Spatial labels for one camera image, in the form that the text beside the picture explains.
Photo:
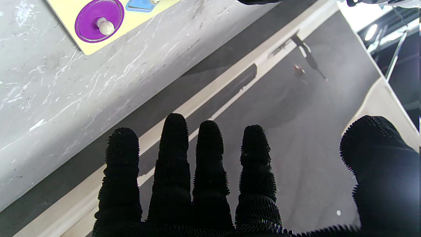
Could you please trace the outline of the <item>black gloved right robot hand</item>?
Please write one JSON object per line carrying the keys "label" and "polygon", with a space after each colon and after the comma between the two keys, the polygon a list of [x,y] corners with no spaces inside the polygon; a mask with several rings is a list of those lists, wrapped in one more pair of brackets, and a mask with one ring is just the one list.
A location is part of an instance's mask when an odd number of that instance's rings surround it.
{"label": "black gloved right robot hand", "polygon": [[[148,217],[141,221],[139,140],[129,128],[109,137],[94,237],[293,237],[276,205],[270,147],[259,125],[244,130],[238,205],[232,220],[223,139],[218,125],[199,127],[191,191],[188,127],[181,114],[164,122]],[[297,237],[419,237],[420,157],[384,117],[364,116],[346,130],[343,163],[357,180],[352,197],[360,227],[333,225]]]}

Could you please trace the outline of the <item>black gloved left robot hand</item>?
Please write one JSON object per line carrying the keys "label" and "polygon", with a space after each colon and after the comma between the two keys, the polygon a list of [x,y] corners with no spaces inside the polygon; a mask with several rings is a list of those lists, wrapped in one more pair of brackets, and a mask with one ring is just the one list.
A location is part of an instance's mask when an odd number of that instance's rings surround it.
{"label": "black gloved left robot hand", "polygon": [[283,0],[238,0],[238,2],[241,2],[245,5],[265,5],[270,3],[280,3]]}

